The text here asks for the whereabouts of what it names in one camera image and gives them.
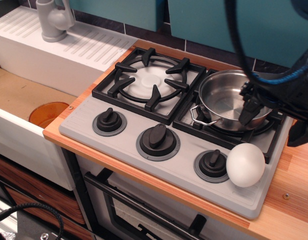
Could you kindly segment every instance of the wooden drawer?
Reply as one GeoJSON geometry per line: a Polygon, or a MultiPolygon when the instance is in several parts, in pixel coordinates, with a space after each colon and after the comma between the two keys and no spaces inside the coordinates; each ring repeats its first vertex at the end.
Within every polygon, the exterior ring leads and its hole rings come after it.
{"type": "MultiPolygon", "coordinates": [[[[11,195],[11,197],[14,199],[14,201],[18,205],[34,202],[29,197],[27,197],[27,196],[15,191],[15,190],[9,188],[9,187],[6,187],[6,190],[8,191],[8,193],[11,195]]],[[[49,211],[42,210],[42,209],[39,209],[39,208],[26,208],[25,211],[27,211],[30,214],[37,216],[38,218],[40,218],[40,219],[42,219],[42,220],[44,220],[44,221],[46,221],[50,224],[53,224],[56,227],[60,226],[58,220],[49,211]]],[[[75,223],[71,222],[67,218],[63,217],[62,219],[63,219],[63,222],[64,222],[64,231],[80,238],[81,240],[92,240],[92,236],[91,236],[89,231],[87,231],[86,229],[76,225],[75,223]]]]}
{"type": "Polygon", "coordinates": [[[53,188],[47,182],[42,182],[24,169],[20,169],[8,163],[0,156],[0,176],[22,189],[34,199],[41,203],[46,203],[62,215],[84,225],[85,220],[75,197],[65,195],[60,190],[53,188]]]}

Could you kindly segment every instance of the toy stove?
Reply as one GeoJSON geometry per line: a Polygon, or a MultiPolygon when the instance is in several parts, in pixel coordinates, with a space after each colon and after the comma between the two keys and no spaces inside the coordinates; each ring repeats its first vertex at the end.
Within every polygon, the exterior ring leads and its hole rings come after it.
{"type": "MultiPolygon", "coordinates": [[[[136,48],[59,131],[239,215],[256,218],[292,119],[272,112],[263,125],[248,132],[194,124],[190,108],[198,104],[198,87],[214,72],[188,58],[136,48]],[[231,182],[225,164],[230,150],[246,142],[263,151],[267,164],[258,183],[241,188],[231,182]],[[206,155],[217,156],[216,165],[207,171],[202,160],[206,155]]],[[[195,114],[204,121],[199,111],[195,114]]]]}

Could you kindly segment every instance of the gray stove panel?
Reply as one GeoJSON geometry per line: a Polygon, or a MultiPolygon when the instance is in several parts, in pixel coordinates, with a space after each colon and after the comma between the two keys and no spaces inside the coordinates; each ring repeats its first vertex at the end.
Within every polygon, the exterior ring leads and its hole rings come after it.
{"type": "Polygon", "coordinates": [[[231,180],[221,183],[210,183],[202,180],[194,169],[194,161],[197,155],[215,149],[219,149],[222,153],[228,155],[230,150],[175,129],[172,125],[167,127],[173,130],[180,139],[178,153],[165,161],[145,159],[137,151],[137,138],[144,130],[154,127],[158,122],[100,101],[91,95],[62,122],[59,131],[65,136],[155,175],[239,215],[254,219],[259,215],[263,206],[292,121],[289,117],[286,119],[272,159],[266,165],[260,181],[247,188],[237,187],[231,180]],[[100,136],[93,131],[93,120],[98,114],[110,107],[125,115],[127,126],[118,135],[100,136]]]}

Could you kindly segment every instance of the oven window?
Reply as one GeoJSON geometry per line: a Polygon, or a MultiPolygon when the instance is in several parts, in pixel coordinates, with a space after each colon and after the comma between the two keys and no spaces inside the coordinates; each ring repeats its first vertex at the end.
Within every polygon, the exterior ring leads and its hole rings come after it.
{"type": "Polygon", "coordinates": [[[135,239],[141,240],[183,240],[171,230],[157,224],[148,217],[130,208],[119,200],[106,196],[106,204],[112,223],[135,239]]]}

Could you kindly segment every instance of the gray faucet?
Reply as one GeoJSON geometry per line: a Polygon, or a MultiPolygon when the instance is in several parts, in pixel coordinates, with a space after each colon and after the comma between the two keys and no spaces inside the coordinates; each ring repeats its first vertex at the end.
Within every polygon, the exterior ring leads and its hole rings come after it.
{"type": "Polygon", "coordinates": [[[42,37],[46,42],[58,42],[67,35],[66,30],[75,24],[69,0],[62,0],[65,10],[58,10],[55,0],[36,0],[42,37]]]}

